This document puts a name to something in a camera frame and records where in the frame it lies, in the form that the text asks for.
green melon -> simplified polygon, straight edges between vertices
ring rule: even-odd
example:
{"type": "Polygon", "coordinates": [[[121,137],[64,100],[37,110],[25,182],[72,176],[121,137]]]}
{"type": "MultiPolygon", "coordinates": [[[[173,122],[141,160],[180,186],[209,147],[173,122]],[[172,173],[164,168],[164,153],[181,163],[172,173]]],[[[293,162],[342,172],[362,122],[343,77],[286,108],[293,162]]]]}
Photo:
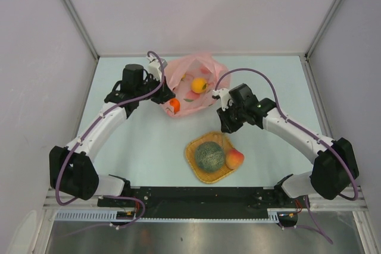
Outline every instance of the green melon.
{"type": "Polygon", "coordinates": [[[204,142],[196,148],[195,160],[200,169],[213,173],[225,164],[225,153],[216,142],[204,142]]]}

white table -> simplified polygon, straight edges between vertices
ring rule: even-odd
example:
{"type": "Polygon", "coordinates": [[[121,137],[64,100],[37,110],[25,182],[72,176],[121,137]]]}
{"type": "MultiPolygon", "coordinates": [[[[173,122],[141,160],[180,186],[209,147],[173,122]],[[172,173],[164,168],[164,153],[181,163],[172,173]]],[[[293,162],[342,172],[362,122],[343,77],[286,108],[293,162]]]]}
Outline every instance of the white table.
{"type": "MultiPolygon", "coordinates": [[[[311,95],[298,57],[215,57],[229,69],[250,67],[262,71],[272,80],[281,107],[294,119],[321,132],[311,95]]],[[[101,58],[96,69],[80,131],[99,112],[103,100],[126,64],[147,66],[146,58],[101,58]]],[[[233,74],[230,87],[246,83],[258,99],[273,99],[270,87],[260,76],[249,72],[233,74]]],[[[151,101],[140,103],[102,147],[95,159],[98,174],[113,174],[131,181],[133,186],[273,186],[288,174],[312,169],[299,151],[277,136],[256,126],[245,124],[228,134],[245,162],[232,175],[207,185],[194,175],[185,158],[186,145],[197,137],[220,129],[216,113],[218,103],[194,115],[173,119],[151,101]]]]}

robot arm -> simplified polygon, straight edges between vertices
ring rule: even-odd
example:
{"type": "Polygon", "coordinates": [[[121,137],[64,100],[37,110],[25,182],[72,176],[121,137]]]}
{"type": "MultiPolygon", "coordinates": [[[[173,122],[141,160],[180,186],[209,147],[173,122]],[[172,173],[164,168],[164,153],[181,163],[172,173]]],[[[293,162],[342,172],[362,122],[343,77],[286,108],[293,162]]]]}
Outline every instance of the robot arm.
{"type": "MultiPolygon", "coordinates": [[[[144,96],[158,87],[161,78],[160,64],[155,58],[149,58],[149,60],[148,71],[145,71],[141,65],[126,65],[122,80],[115,84],[111,93],[105,98],[105,103],[98,116],[90,124],[91,128],[87,128],[66,147],[56,146],[51,150],[49,154],[51,187],[55,188],[64,160],[79,143],[63,173],[60,191],[84,200],[90,199],[94,195],[119,196],[121,194],[127,181],[113,175],[98,175],[93,162],[100,148],[114,130],[139,106],[139,101],[119,104],[128,99],[144,96]]],[[[167,64],[163,59],[162,61],[165,67],[167,64]]],[[[164,82],[162,88],[144,100],[150,99],[156,104],[163,104],[174,97],[174,93],[164,82]]]]}
{"type": "Polygon", "coordinates": [[[335,156],[319,141],[328,143],[346,163],[354,178],[358,177],[358,168],[352,146],[344,138],[334,141],[308,128],[319,140],[314,140],[300,128],[289,123],[291,119],[286,114],[284,119],[275,102],[265,98],[258,101],[246,84],[234,89],[213,91],[213,97],[221,99],[221,108],[217,110],[221,121],[221,131],[233,133],[245,122],[257,125],[261,129],[272,132],[298,149],[314,166],[312,172],[289,175],[277,183],[275,188],[282,189],[288,197],[318,193],[326,199],[334,199],[350,180],[335,156]]]}

wicker basket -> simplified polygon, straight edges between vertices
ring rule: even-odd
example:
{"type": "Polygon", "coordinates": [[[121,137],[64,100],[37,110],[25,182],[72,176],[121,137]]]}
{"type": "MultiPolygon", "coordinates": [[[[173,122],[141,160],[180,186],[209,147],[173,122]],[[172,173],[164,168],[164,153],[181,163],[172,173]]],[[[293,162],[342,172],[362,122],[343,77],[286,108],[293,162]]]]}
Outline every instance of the wicker basket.
{"type": "Polygon", "coordinates": [[[226,164],[224,164],[218,171],[214,173],[207,173],[197,166],[195,160],[195,151],[200,144],[209,141],[213,141],[219,144],[224,149],[225,153],[234,148],[229,138],[227,138],[223,133],[218,131],[212,131],[205,135],[202,135],[200,138],[197,138],[196,140],[190,142],[190,144],[187,145],[185,149],[186,159],[188,160],[190,167],[195,172],[196,177],[198,177],[198,179],[205,184],[216,183],[235,171],[229,169],[226,164]]]}

plastic bag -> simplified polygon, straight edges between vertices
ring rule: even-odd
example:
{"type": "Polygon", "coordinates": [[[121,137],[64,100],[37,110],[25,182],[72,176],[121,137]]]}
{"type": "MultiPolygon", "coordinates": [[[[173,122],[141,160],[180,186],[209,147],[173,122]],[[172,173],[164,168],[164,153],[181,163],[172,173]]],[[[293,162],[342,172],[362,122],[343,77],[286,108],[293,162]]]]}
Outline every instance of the plastic bag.
{"type": "MultiPolygon", "coordinates": [[[[162,108],[171,117],[182,117],[213,105],[216,100],[212,98],[211,91],[227,71],[227,67],[213,59],[211,54],[194,54],[169,61],[165,77],[176,99],[166,102],[162,108]],[[202,93],[195,93],[191,89],[193,80],[197,78],[206,79],[207,86],[202,93]]],[[[227,76],[218,89],[229,86],[230,76],[227,76]]]]}

